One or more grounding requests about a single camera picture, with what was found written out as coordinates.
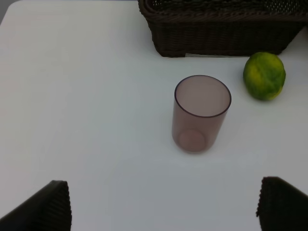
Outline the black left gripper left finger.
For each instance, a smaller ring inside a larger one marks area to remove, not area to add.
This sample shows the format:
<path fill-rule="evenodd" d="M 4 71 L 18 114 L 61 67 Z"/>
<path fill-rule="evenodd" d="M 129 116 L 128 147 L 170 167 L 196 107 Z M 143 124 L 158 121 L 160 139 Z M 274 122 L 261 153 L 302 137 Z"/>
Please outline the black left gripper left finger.
<path fill-rule="evenodd" d="M 72 210 L 67 181 L 52 180 L 0 219 L 2 231 L 70 231 Z"/>

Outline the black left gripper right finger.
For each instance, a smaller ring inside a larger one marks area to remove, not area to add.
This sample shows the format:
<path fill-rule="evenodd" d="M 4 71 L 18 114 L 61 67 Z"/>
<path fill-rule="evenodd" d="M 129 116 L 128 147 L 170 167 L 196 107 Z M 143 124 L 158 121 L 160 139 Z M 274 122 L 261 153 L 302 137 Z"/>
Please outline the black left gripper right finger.
<path fill-rule="evenodd" d="M 308 196 L 279 177 L 264 177 L 256 216 L 263 231 L 306 231 Z"/>

